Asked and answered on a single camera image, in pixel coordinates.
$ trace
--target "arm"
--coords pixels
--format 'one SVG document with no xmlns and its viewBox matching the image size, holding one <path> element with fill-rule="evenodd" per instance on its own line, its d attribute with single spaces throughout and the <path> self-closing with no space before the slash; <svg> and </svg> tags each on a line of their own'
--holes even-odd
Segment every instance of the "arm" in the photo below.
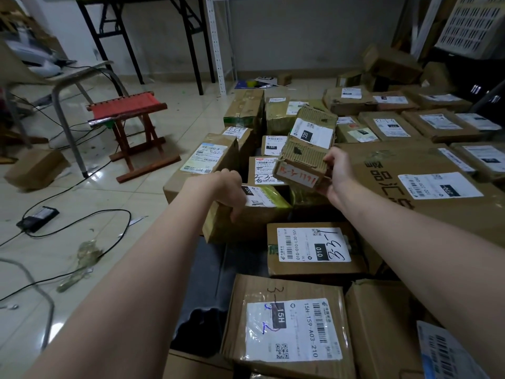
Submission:
<svg viewBox="0 0 505 379">
<path fill-rule="evenodd" d="M 245 205 L 237 172 L 188 178 L 179 195 L 70 316 L 25 378 L 161 377 L 194 249 L 214 200 Z"/>
<path fill-rule="evenodd" d="M 378 196 L 332 148 L 323 193 L 491 377 L 505 377 L 505 250 Z"/>
</svg>

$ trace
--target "plastic crate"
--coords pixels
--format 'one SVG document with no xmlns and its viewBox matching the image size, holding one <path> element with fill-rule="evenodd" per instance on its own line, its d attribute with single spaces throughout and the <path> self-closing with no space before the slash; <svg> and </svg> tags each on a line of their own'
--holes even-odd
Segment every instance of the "plastic crate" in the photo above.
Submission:
<svg viewBox="0 0 505 379">
<path fill-rule="evenodd" d="M 437 48 L 474 59 L 503 58 L 505 0 L 458 0 Z"/>
</svg>

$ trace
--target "power adapter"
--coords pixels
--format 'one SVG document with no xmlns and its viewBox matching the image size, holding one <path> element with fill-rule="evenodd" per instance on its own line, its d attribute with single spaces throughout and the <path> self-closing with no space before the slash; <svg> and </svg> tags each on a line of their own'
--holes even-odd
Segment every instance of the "power adapter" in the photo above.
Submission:
<svg viewBox="0 0 505 379">
<path fill-rule="evenodd" d="M 42 209 L 36 214 L 25 217 L 16 223 L 16 226 L 20 228 L 22 232 L 35 232 L 58 214 L 60 214 L 58 210 L 52 207 L 42 206 Z"/>
</svg>

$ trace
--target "tile floor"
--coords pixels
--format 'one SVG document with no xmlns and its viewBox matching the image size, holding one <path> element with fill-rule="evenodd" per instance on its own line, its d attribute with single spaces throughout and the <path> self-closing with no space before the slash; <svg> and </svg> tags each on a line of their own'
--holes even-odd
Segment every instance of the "tile floor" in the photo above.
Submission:
<svg viewBox="0 0 505 379">
<path fill-rule="evenodd" d="M 335 79 L 294 80 L 288 92 L 297 98 L 321 98 L 324 89 L 333 87 Z M 112 85 L 84 85 L 93 101 L 104 101 L 114 98 Z M 157 216 L 167 207 L 162 186 L 177 168 L 191 155 L 194 149 L 209 132 L 219 133 L 223 130 L 223 115 L 233 100 L 233 89 L 226 97 L 219 95 L 217 84 L 205 85 L 205 95 L 199 96 L 196 83 L 150 83 L 125 84 L 130 94 L 152 90 L 159 101 L 166 102 L 168 109 L 151 114 L 158 135 L 165 136 L 167 149 L 178 149 L 182 161 L 158 171 L 118 184 L 116 177 L 127 171 L 123 161 L 111 163 L 96 173 L 89 180 L 44 204 L 60 211 L 53 221 L 48 223 L 41 233 L 48 233 L 65 226 L 87 214 L 102 209 L 123 208 L 130 210 L 133 218 L 148 217 L 133 225 L 123 240 L 107 254 L 87 279 L 81 280 L 65 293 L 57 293 L 58 281 L 51 281 L 41 287 L 54 299 L 56 310 L 52 335 L 55 335 L 65 323 L 68 316 L 84 299 L 96 283 L 123 256 L 133 243 L 143 234 Z M 23 87 L 15 90 L 16 95 L 34 101 L 47 94 L 47 87 Z M 275 88 L 267 89 L 266 95 L 275 96 Z M 86 122 L 92 116 L 85 109 L 86 101 L 78 94 L 77 88 L 69 88 L 62 93 L 63 109 L 70 125 Z M 57 120 L 53 107 L 43 110 L 49 117 Z M 31 135 L 53 137 L 60 128 L 41 113 L 36 113 L 24 120 L 24 125 Z M 140 122 L 135 119 L 126 124 L 127 133 L 140 130 Z M 74 129 L 85 130 L 87 125 Z M 74 132 L 76 138 L 82 132 Z M 86 136 L 90 138 L 95 132 Z M 132 137 L 132 143 L 142 140 L 140 136 Z M 64 146 L 65 136 L 59 135 L 50 141 L 53 147 Z M 89 168 L 96 168 L 108 162 L 108 155 L 114 152 L 116 142 L 110 131 L 79 146 L 85 163 Z M 71 173 L 57 178 L 49 187 L 23 193 L 8 184 L 3 175 L 9 165 L 0 165 L 0 243 L 18 232 L 16 222 L 22 214 L 35 203 L 64 191 L 82 178 L 77 165 L 73 162 L 70 150 L 64 151 L 72 162 Z M 142 162 L 152 154 L 139 155 Z M 0 248 L 0 257 L 22 262 L 32 272 L 36 280 L 45 279 L 72 271 L 76 266 L 76 251 L 79 244 L 91 239 L 97 240 L 100 248 L 109 248 L 122 233 L 128 215 L 124 212 L 102 213 L 79 222 L 70 229 L 39 240 L 21 235 Z M 22 272 L 13 265 L 0 263 L 0 298 L 27 284 Z M 47 319 L 47 303 L 32 289 L 27 289 L 6 300 L 3 304 L 17 304 L 17 310 L 0 309 L 0 377 L 17 378 L 28 369 L 39 354 L 44 325 Z"/>
</svg>

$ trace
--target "qr code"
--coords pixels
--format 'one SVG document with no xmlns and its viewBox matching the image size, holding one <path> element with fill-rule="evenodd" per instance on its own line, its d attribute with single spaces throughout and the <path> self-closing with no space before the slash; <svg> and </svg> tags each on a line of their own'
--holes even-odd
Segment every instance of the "qr code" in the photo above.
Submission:
<svg viewBox="0 0 505 379">
<path fill-rule="evenodd" d="M 289 351 L 286 343 L 276 343 L 275 351 L 277 353 L 277 359 L 289 359 Z"/>
</svg>

